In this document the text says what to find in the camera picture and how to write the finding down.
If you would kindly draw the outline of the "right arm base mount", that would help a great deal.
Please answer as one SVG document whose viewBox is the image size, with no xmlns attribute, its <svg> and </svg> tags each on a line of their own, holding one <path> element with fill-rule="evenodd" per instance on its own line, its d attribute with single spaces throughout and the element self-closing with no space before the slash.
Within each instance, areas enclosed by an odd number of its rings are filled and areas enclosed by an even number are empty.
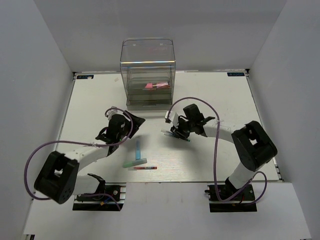
<svg viewBox="0 0 320 240">
<path fill-rule="evenodd" d="M 209 210 L 211 213 L 257 212 L 256 203 L 252 203 L 256 200 L 256 196 L 251 184 L 228 202 L 221 202 L 218 200 L 214 185 L 208 185 L 204 194 L 208 197 Z"/>
</svg>

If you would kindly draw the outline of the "green pen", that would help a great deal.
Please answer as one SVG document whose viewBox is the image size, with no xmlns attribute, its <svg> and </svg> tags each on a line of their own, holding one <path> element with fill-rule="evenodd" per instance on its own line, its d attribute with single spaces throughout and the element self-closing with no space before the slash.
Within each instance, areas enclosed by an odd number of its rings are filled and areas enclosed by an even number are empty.
<svg viewBox="0 0 320 240">
<path fill-rule="evenodd" d="M 170 138 L 174 138 L 174 139 L 178 139 L 178 140 L 182 140 L 182 141 L 185 141 L 185 142 L 190 142 L 189 139 L 186 139 L 186 138 L 181 138 L 179 136 L 175 136 L 173 134 L 170 134 L 170 133 L 164 133 L 165 136 L 167 137 L 170 137 Z"/>
</svg>

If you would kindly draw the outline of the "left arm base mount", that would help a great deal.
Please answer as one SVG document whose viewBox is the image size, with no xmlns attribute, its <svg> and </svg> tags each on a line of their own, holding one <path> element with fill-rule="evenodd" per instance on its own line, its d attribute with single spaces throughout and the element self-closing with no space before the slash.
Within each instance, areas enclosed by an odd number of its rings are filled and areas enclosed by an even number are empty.
<svg viewBox="0 0 320 240">
<path fill-rule="evenodd" d="M 77 195 L 73 201 L 73 211 L 119 212 L 126 199 L 126 183 L 106 183 L 97 196 Z"/>
</svg>

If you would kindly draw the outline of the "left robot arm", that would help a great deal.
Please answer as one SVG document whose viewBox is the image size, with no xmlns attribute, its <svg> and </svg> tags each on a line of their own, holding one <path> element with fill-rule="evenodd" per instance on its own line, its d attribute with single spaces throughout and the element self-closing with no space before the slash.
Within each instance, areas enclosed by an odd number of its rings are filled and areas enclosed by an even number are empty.
<svg viewBox="0 0 320 240">
<path fill-rule="evenodd" d="M 111 114 L 108 125 L 100 130 L 93 143 L 66 153 L 51 152 L 34 182 L 35 190 L 58 204 L 71 196 L 96 200 L 108 197 L 102 177 L 93 173 L 79 175 L 79 171 L 113 154 L 120 142 L 132 138 L 145 121 L 128 111 Z"/>
</svg>

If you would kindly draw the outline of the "clear acrylic drawer organizer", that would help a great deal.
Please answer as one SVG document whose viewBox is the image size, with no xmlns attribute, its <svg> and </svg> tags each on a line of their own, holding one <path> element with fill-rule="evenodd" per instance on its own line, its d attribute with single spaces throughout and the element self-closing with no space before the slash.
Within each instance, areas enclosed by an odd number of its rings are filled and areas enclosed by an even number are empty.
<svg viewBox="0 0 320 240">
<path fill-rule="evenodd" d="M 176 58 L 170 38 L 128 38 L 122 42 L 120 73 L 129 110 L 167 110 L 173 103 Z M 170 88 L 144 90 L 147 83 Z"/>
</svg>

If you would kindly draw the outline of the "pink capped marker tube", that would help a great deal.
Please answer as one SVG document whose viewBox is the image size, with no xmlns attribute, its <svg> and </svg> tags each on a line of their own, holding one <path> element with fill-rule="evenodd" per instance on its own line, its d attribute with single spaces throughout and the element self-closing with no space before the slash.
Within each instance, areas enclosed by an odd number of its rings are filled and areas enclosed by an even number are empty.
<svg viewBox="0 0 320 240">
<path fill-rule="evenodd" d="M 170 88 L 170 84 L 167 81 L 158 82 L 158 83 L 147 83 L 143 90 L 155 90 L 155 89 L 163 89 L 163 88 Z"/>
</svg>

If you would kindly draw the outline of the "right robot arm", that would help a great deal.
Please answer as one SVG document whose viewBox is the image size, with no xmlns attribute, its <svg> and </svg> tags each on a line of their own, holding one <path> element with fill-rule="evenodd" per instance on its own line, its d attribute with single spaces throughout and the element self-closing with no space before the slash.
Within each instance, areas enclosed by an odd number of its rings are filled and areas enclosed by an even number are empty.
<svg viewBox="0 0 320 240">
<path fill-rule="evenodd" d="M 235 146 L 240 163 L 217 194 L 221 201 L 228 198 L 236 200 L 242 196 L 244 186 L 278 154 L 273 141 L 255 120 L 237 129 L 236 125 L 222 123 L 216 117 L 204 117 L 194 103 L 186 106 L 183 112 L 184 115 L 171 111 L 165 114 L 165 122 L 172 124 L 169 133 L 172 137 L 188 141 L 190 134 L 194 133 L 205 138 L 224 140 Z"/>
</svg>

